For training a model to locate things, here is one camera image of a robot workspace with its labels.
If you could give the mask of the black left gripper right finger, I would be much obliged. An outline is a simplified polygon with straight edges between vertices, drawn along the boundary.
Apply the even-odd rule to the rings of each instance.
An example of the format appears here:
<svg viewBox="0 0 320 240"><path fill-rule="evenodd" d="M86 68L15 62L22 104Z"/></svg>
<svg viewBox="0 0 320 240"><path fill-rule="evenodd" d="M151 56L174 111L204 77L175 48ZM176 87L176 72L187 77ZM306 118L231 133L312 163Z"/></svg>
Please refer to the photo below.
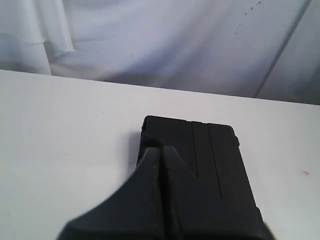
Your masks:
<svg viewBox="0 0 320 240"><path fill-rule="evenodd" d="M270 240L255 220L204 189L170 146L160 149L159 183L167 240Z"/></svg>

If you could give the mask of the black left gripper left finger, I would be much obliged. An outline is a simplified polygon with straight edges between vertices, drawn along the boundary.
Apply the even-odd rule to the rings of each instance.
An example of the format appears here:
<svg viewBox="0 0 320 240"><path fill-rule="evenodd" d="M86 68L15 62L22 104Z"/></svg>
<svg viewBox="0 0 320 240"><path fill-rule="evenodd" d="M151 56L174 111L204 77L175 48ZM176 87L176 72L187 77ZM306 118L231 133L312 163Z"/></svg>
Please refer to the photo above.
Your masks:
<svg viewBox="0 0 320 240"><path fill-rule="evenodd" d="M70 220L59 240L163 240L161 154L148 148L128 180L108 199Z"/></svg>

